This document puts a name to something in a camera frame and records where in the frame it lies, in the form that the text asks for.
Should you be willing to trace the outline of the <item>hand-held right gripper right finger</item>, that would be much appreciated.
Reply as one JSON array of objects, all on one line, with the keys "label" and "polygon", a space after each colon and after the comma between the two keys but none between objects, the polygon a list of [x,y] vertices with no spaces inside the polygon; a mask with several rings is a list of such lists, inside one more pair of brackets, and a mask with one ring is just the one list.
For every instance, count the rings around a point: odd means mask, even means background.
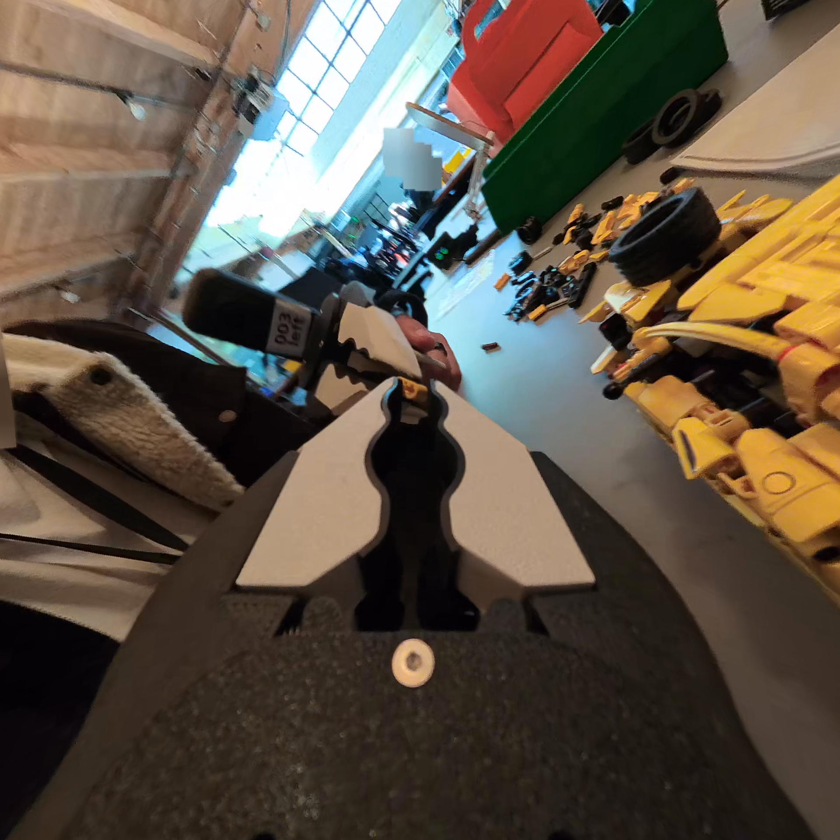
[{"label": "hand-held right gripper right finger", "polygon": [[454,458],[442,530],[458,591],[485,614],[499,601],[591,590],[595,573],[527,447],[441,382],[429,416]]}]

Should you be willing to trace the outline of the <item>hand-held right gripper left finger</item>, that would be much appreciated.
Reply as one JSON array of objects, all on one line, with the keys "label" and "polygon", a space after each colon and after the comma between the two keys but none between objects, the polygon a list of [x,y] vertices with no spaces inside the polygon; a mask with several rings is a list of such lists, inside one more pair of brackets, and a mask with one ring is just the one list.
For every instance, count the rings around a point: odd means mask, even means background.
[{"label": "hand-held right gripper left finger", "polygon": [[373,453],[401,420],[403,382],[383,381],[299,448],[235,580],[246,595],[329,598],[356,629],[361,561],[383,541],[391,502]]}]

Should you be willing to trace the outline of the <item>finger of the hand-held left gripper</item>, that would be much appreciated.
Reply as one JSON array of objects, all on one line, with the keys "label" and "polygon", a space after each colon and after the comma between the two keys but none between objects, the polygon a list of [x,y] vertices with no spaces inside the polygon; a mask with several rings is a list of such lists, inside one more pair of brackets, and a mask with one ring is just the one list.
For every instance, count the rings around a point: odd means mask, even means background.
[{"label": "finger of the hand-held left gripper", "polygon": [[315,402],[331,415],[342,415],[376,387],[342,364],[325,364],[315,386]]},{"label": "finger of the hand-held left gripper", "polygon": [[339,319],[338,342],[352,345],[405,378],[420,381],[423,377],[415,349],[387,311],[346,303]]}]

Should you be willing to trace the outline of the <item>yellow toy brick car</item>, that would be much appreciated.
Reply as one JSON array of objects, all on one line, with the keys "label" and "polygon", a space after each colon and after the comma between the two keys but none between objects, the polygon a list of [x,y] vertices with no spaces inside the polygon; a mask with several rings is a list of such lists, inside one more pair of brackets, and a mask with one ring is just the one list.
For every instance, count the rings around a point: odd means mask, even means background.
[{"label": "yellow toy brick car", "polygon": [[714,245],[581,322],[591,366],[678,459],[824,589],[839,592],[839,179],[794,202],[740,192]]}]

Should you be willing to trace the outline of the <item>grey desk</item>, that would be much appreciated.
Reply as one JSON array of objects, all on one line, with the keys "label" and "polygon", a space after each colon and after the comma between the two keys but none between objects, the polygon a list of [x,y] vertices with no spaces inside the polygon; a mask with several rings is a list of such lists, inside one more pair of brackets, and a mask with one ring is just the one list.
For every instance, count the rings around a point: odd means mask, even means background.
[{"label": "grey desk", "polygon": [[[496,244],[492,275],[430,325],[454,350],[466,399],[551,457],[642,546],[693,613],[764,761],[814,834],[838,838],[838,608],[676,458],[634,407],[602,398],[603,341],[565,309],[538,325],[503,317],[494,282],[522,249]],[[485,353],[483,343],[501,349]]]}]

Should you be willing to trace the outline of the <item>person's left hand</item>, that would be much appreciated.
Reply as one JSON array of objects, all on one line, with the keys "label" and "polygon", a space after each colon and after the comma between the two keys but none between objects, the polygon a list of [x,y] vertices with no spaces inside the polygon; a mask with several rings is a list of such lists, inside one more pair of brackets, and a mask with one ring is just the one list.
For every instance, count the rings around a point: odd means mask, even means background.
[{"label": "person's left hand", "polygon": [[414,351],[427,359],[419,362],[423,374],[422,383],[428,385],[431,381],[438,381],[452,391],[459,392],[463,382],[462,373],[445,337],[441,333],[429,331],[422,323],[407,315],[400,315],[395,320]]}]

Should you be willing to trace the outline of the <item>white paper sheet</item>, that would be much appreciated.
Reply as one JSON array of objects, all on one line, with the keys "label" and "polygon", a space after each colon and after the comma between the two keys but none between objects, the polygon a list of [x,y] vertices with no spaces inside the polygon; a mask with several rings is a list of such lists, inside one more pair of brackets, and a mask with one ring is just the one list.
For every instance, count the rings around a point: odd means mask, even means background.
[{"label": "white paper sheet", "polygon": [[488,251],[454,285],[447,287],[435,312],[436,319],[442,319],[453,311],[462,300],[483,284],[492,275],[496,250]]}]

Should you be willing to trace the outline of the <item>pile of yellow black bricks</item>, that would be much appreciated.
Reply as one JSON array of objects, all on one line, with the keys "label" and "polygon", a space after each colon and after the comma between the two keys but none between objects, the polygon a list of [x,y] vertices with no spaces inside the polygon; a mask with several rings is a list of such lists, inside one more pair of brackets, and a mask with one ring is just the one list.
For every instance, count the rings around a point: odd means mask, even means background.
[{"label": "pile of yellow black bricks", "polygon": [[496,280],[495,291],[512,290],[504,317],[515,323],[536,322],[556,309],[577,310],[620,235],[666,198],[694,184],[693,178],[673,168],[666,171],[665,182],[657,191],[615,196],[596,213],[576,204],[548,247],[524,249]]}]

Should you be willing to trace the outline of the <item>ceiling mounted device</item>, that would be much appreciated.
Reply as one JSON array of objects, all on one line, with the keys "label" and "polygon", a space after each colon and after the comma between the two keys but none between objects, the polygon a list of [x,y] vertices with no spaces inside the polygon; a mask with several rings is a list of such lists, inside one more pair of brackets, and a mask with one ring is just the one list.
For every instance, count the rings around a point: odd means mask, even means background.
[{"label": "ceiling mounted device", "polygon": [[287,98],[276,91],[273,77],[253,68],[235,81],[234,90],[237,132],[255,142],[274,139],[290,108]]}]

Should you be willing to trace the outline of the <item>large window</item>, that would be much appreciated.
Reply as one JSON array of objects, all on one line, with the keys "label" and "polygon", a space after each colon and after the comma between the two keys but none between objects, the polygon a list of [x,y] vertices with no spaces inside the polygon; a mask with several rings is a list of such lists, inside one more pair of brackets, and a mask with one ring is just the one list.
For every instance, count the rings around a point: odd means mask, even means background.
[{"label": "large window", "polygon": [[399,1],[327,1],[285,60],[267,114],[255,129],[205,220],[222,228],[258,219],[258,231],[283,235],[297,221],[316,180],[316,142],[347,97]]}]

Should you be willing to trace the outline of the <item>light grey top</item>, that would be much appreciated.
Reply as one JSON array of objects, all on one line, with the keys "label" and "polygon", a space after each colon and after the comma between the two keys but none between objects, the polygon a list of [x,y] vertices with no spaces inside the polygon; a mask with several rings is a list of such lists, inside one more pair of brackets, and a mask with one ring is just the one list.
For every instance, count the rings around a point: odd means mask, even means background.
[{"label": "light grey top", "polygon": [[[57,436],[42,423],[19,416],[17,443],[55,461],[116,497],[185,543],[217,517],[153,482],[132,475]],[[61,489],[33,467],[2,450],[1,595],[79,624],[119,642],[168,574],[166,562],[139,560],[130,552],[179,553],[118,523],[103,510]]]}]

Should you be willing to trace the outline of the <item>red tote bag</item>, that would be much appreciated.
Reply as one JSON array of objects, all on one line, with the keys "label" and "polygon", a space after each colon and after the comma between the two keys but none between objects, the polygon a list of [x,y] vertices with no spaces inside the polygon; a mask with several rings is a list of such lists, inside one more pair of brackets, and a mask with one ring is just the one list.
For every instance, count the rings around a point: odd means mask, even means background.
[{"label": "red tote bag", "polygon": [[472,3],[461,25],[465,57],[447,106],[467,128],[509,142],[603,37],[586,1],[512,1],[489,22],[492,1]]}]

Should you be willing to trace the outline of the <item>green plastic bin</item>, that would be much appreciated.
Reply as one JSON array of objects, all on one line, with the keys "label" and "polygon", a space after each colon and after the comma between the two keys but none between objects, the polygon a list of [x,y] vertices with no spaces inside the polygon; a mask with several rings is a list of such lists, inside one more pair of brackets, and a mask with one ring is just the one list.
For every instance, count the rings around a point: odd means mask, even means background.
[{"label": "green plastic bin", "polygon": [[549,221],[667,100],[727,61],[716,2],[637,2],[488,164],[482,194],[497,229]]}]

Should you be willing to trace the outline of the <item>black toy tyre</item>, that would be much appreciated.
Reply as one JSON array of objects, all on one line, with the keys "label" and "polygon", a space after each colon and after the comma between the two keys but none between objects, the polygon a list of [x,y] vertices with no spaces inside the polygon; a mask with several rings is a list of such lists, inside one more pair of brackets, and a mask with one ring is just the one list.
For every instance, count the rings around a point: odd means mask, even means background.
[{"label": "black toy tyre", "polygon": [[652,138],[660,148],[674,149],[694,137],[719,112],[722,96],[718,89],[694,88],[678,92],[654,118]]},{"label": "black toy tyre", "polygon": [[721,221],[703,189],[693,186],[646,211],[609,250],[608,261],[634,287],[671,278],[721,234]]},{"label": "black toy tyre", "polygon": [[629,165],[642,163],[660,149],[654,137],[655,122],[655,118],[646,121],[623,142],[622,155]]}]

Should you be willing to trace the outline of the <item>open instruction booklet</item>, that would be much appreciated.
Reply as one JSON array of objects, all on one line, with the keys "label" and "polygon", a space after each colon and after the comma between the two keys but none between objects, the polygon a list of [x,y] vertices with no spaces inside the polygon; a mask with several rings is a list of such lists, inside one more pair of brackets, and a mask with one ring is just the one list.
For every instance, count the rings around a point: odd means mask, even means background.
[{"label": "open instruction booklet", "polygon": [[730,175],[837,175],[839,27],[712,125],[673,164]]}]

